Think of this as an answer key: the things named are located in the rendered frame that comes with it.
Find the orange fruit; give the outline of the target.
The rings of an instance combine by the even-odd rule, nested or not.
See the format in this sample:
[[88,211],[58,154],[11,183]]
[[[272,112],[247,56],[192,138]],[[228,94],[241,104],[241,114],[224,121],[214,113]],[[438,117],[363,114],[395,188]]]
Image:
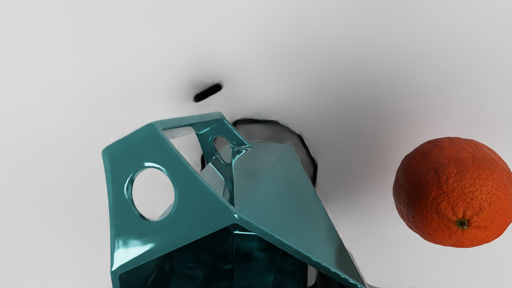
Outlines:
[[392,193],[404,224],[432,244],[481,246],[512,224],[512,170],[473,139],[444,137],[417,146],[399,164]]

